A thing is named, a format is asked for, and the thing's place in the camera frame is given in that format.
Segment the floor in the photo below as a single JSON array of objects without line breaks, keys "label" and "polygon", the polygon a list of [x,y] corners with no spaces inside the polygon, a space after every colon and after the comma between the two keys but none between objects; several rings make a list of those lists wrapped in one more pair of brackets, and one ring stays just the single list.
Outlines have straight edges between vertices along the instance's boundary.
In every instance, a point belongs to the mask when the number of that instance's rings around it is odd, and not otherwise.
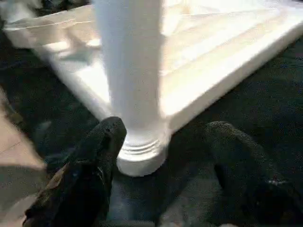
[{"label": "floor", "polygon": [[[60,166],[98,122],[30,51],[13,49],[3,34],[0,48],[0,85],[26,122],[17,129],[3,115],[0,121],[0,226],[18,227],[46,183],[44,167]],[[218,120],[252,135],[303,188],[303,37],[175,133],[158,171],[142,178],[116,172],[108,218],[241,226],[244,217],[221,191],[203,144],[203,126]]]}]

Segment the white table leg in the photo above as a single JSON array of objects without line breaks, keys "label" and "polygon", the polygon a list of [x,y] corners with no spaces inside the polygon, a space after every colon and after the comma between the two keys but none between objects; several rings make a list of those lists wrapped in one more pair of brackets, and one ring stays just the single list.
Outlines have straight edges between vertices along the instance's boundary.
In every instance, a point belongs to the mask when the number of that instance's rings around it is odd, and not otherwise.
[{"label": "white table leg", "polygon": [[153,173],[166,159],[170,133],[159,108],[161,0],[94,0],[113,114],[127,137],[120,171]]}]

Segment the white furniture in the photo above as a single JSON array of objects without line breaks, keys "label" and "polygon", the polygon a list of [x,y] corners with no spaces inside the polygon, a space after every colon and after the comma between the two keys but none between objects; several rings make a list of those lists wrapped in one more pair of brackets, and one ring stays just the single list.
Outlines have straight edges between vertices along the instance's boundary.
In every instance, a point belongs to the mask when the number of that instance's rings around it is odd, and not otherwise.
[{"label": "white furniture", "polygon": [[142,176],[165,161],[173,132],[303,34],[299,3],[224,2],[94,0],[96,23],[86,6],[5,29],[97,118],[122,117],[117,165]]}]

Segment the black fabric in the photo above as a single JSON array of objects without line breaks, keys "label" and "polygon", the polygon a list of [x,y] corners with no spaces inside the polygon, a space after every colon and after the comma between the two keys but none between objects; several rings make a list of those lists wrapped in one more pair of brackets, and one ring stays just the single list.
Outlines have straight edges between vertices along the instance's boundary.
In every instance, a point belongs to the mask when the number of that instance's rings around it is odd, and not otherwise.
[{"label": "black fabric", "polygon": [[112,169],[126,129],[117,117],[98,124],[26,211],[25,227],[82,227],[106,220]]}]

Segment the dark carpet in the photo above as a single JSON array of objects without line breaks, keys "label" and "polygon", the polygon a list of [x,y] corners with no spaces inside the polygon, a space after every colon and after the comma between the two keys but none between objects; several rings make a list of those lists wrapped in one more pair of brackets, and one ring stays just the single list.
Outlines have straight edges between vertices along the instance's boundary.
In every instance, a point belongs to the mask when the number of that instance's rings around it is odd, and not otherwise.
[{"label": "dark carpet", "polygon": [[[2,33],[0,48],[0,86],[52,171],[98,121],[30,51],[15,50]],[[116,172],[108,218],[240,225],[243,216],[234,198],[223,195],[203,142],[203,127],[212,121],[251,135],[303,187],[302,89],[303,37],[175,133],[157,172],[142,178]]]}]

